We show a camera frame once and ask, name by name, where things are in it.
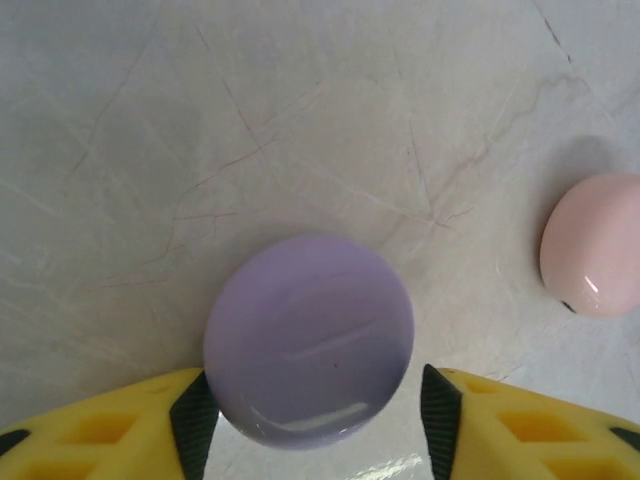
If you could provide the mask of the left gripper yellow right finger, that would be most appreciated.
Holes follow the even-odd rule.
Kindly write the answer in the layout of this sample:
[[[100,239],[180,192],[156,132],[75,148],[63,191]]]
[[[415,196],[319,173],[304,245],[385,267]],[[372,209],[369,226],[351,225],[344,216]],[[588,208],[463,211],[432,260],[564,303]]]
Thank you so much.
[[[421,421],[436,479],[636,479],[639,427],[461,370],[425,365]]]

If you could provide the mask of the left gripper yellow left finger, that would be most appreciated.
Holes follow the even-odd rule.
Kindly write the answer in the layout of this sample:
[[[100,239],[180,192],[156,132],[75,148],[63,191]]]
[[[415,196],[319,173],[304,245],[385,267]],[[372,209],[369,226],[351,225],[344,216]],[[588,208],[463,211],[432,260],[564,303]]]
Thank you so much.
[[[219,418],[187,368],[49,411],[1,432],[4,479],[201,479]]]

